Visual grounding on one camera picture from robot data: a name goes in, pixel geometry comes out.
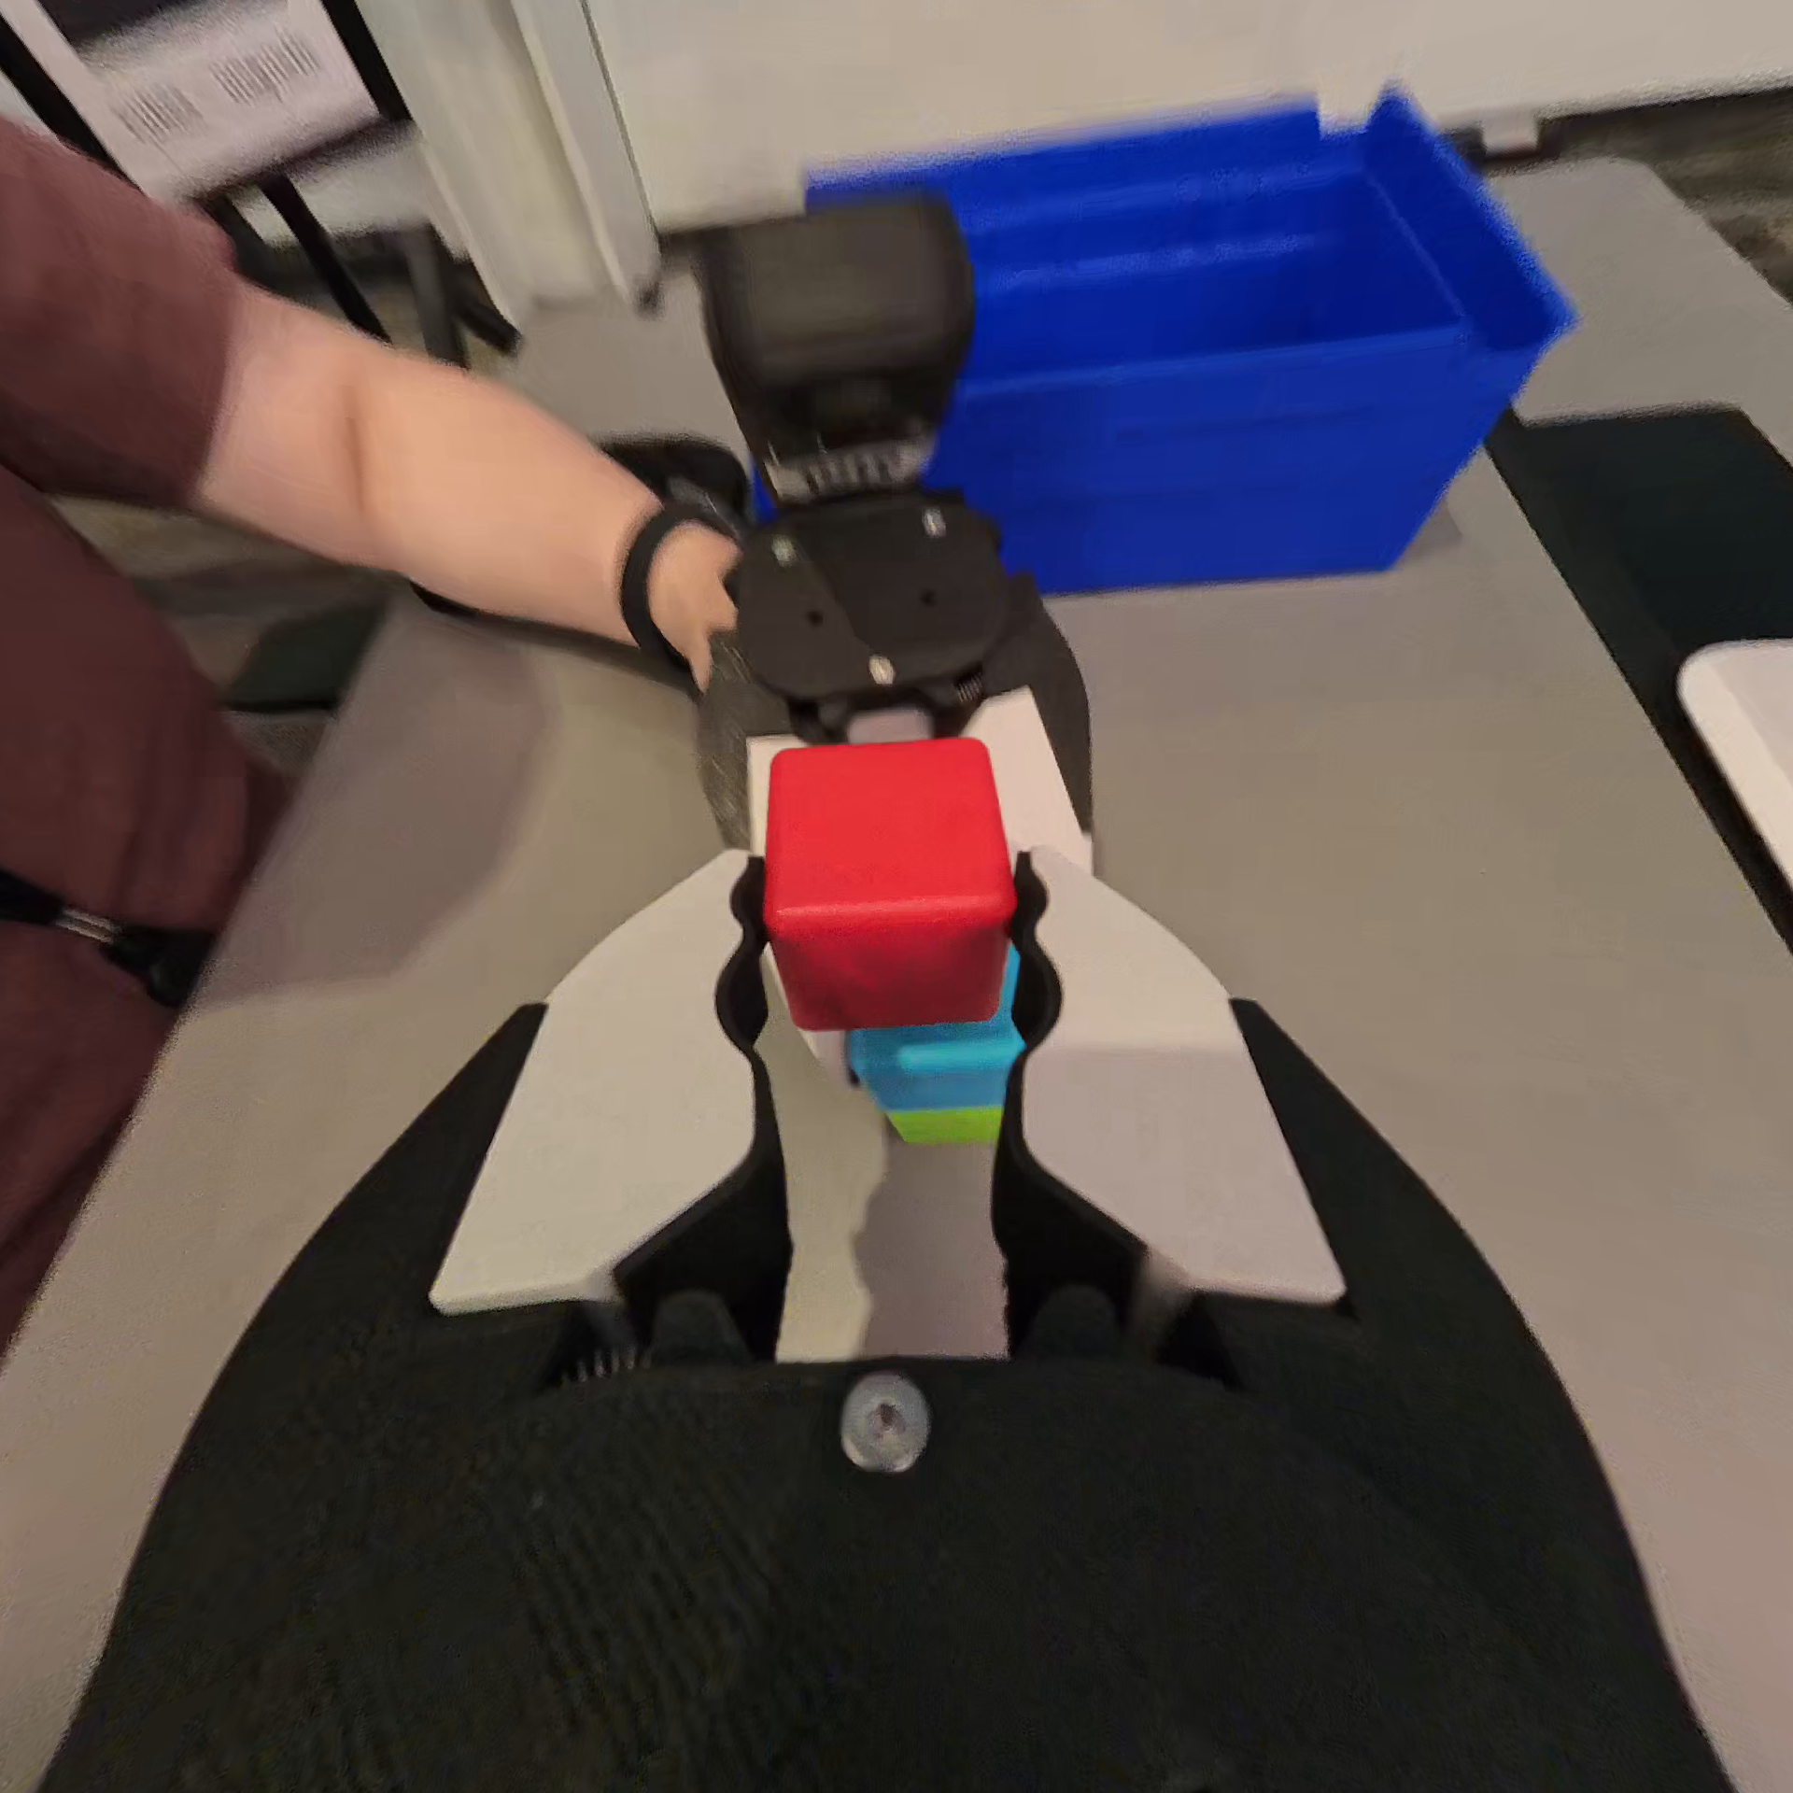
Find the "person's maroon clothing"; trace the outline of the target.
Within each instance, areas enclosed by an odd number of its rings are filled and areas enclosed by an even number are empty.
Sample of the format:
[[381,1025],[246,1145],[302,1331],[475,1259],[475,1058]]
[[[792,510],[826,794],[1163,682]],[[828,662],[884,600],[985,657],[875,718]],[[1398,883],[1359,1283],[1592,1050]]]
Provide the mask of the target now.
[[[62,500],[205,506],[220,421],[289,396],[321,323],[246,283],[204,217],[27,125],[2,148],[4,871],[115,924],[212,935],[284,786],[182,635]],[[142,974],[4,919],[2,1329],[33,1309],[174,1031]]]

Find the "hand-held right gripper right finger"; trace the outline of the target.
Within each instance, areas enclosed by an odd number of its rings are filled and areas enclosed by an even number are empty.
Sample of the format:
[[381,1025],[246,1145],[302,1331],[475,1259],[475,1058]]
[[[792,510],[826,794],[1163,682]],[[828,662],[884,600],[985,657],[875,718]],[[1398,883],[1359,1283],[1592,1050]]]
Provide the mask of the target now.
[[1343,1273],[1220,975],[1055,848],[1021,855],[1017,889],[1005,1321],[1070,1286],[1122,1325],[1172,1325],[1199,1295],[1333,1309]]

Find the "person's left hand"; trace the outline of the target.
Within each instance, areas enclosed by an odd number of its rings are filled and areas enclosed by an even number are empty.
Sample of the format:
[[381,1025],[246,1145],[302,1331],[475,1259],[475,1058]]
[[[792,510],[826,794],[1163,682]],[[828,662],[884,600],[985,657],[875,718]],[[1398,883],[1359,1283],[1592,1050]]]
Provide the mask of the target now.
[[713,643],[735,631],[729,579],[740,546],[701,523],[672,530],[650,575],[650,613],[698,692],[710,682]]

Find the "blue plastic bin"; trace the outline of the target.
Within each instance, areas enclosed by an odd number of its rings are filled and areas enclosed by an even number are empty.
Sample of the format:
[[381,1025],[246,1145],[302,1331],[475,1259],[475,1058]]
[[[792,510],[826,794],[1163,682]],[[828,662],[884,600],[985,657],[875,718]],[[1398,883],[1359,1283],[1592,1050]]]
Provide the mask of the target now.
[[814,170],[938,194],[975,281],[926,481],[1043,593],[1389,569],[1576,327],[1487,185],[1387,88]]

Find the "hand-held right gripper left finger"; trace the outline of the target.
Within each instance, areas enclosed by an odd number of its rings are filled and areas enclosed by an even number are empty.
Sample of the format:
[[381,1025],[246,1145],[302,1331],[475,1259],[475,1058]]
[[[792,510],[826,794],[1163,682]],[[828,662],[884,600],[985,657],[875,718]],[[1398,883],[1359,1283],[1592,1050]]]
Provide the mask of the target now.
[[553,989],[438,1267],[438,1313],[580,1305],[652,1325],[696,1291],[737,1325],[781,1321],[762,902],[762,861],[725,850]]

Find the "person's left forearm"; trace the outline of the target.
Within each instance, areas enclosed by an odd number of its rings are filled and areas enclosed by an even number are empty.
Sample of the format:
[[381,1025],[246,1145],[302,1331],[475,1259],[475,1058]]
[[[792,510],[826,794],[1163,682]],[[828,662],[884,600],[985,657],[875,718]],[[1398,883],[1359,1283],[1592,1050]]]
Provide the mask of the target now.
[[503,386],[244,280],[192,506],[475,613],[628,643],[619,579],[655,496]]

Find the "red magnetic cube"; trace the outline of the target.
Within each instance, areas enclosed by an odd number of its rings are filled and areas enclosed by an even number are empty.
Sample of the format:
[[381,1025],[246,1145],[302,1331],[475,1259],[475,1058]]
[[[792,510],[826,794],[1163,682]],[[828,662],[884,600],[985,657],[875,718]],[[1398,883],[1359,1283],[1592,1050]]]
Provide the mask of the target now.
[[781,750],[765,871],[769,947],[800,1031],[994,1015],[1017,881],[987,744]]

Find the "teal magnetic cube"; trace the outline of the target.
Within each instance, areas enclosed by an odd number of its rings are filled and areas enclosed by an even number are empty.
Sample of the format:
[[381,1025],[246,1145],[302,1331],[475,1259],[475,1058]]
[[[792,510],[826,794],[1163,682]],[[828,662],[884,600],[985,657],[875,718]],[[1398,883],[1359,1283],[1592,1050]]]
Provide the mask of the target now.
[[846,1062],[887,1114],[999,1109],[1023,1052],[1014,1021],[1018,951],[1003,963],[1002,997],[973,1022],[852,1029]]

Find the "white sign stand base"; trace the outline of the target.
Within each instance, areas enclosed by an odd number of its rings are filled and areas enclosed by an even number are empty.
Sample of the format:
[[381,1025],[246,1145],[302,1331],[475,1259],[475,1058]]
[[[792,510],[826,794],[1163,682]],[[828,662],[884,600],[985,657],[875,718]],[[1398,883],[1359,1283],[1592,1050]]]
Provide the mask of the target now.
[[1677,700],[1783,883],[1792,883],[1792,640],[1702,647]]

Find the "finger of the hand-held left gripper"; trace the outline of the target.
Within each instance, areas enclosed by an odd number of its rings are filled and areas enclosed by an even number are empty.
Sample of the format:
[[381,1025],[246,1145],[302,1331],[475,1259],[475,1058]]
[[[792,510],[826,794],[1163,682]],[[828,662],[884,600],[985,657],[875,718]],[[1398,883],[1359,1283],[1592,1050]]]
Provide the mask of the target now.
[[[772,764],[781,753],[800,748],[804,743],[797,735],[751,735],[748,739],[748,841],[751,855],[759,861],[769,855]],[[854,1089],[859,1084],[847,1062],[846,1034],[800,1029],[799,1038],[840,1086]]]
[[1071,735],[1062,756],[1035,692],[1014,688],[983,703],[981,743],[993,764],[1011,861],[1043,850],[1093,875],[1099,864],[1086,735]]

